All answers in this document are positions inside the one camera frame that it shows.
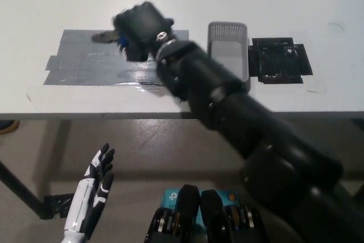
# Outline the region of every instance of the black table leg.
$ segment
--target black table leg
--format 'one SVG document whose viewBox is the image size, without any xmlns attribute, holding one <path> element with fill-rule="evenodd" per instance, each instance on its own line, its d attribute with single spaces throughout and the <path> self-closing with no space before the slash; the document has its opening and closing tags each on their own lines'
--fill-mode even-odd
<svg viewBox="0 0 364 243">
<path fill-rule="evenodd" d="M 53 218 L 52 212 L 10 170 L 0 162 L 0 180 L 41 219 Z"/>
</svg>

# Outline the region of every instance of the black robotic arm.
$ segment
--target black robotic arm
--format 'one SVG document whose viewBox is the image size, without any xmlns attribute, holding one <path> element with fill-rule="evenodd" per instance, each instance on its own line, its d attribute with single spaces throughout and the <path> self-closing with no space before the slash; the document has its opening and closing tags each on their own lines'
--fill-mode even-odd
<svg viewBox="0 0 364 243">
<path fill-rule="evenodd" d="M 253 100 L 196 43 L 176 39 L 151 3 L 118 14 L 114 26 L 130 46 L 153 56 L 168 90 L 244 157 L 241 179 L 254 199 L 306 242 L 364 242 L 364 210 L 338 183 L 342 165 L 331 151 Z"/>
</svg>

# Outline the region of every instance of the blue object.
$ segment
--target blue object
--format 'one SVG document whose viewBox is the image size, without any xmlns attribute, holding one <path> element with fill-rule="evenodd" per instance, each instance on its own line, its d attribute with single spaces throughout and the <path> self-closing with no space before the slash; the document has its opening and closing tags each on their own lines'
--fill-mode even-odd
<svg viewBox="0 0 364 243">
<path fill-rule="evenodd" d="M 164 196 L 160 202 L 160 205 L 165 208 L 174 209 L 176 205 L 176 200 L 178 197 L 178 192 L 180 189 L 166 189 L 164 191 Z M 222 204 L 227 205 L 239 205 L 239 196 L 236 192 L 226 191 L 226 190 L 216 190 L 218 195 L 221 197 Z M 202 221 L 201 210 L 198 209 L 198 215 L 196 217 L 196 233 L 205 233 L 205 225 Z"/>
<path fill-rule="evenodd" d="M 123 47 L 123 48 L 125 48 L 125 47 L 127 47 L 127 46 L 129 46 L 129 43 L 128 43 L 128 41 L 126 40 L 126 38 L 123 36 L 123 33 L 119 33 L 119 41 L 118 41 L 118 43 Z"/>
</svg>

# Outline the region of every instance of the gray mesh basket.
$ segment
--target gray mesh basket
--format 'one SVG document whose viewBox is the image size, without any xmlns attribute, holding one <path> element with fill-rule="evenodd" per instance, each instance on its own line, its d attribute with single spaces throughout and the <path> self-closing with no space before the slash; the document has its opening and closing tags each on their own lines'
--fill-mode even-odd
<svg viewBox="0 0 364 243">
<path fill-rule="evenodd" d="M 250 89 L 248 36 L 245 24 L 211 22 L 208 32 L 208 55 L 238 76 Z"/>
</svg>

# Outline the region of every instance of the white table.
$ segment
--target white table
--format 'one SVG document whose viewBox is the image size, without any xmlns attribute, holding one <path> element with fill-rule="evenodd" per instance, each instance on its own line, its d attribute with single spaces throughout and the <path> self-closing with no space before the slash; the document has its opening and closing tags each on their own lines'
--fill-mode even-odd
<svg viewBox="0 0 364 243">
<path fill-rule="evenodd" d="M 167 93 L 133 87 L 44 86 L 65 29 L 108 29 L 111 17 L 145 0 L 0 0 L 0 119 L 179 118 Z M 250 94 L 279 113 L 364 113 L 363 0 L 150 0 L 176 29 L 206 48 L 211 21 L 243 22 L 249 38 L 293 37 L 307 50 L 304 84 L 264 85 Z"/>
</svg>

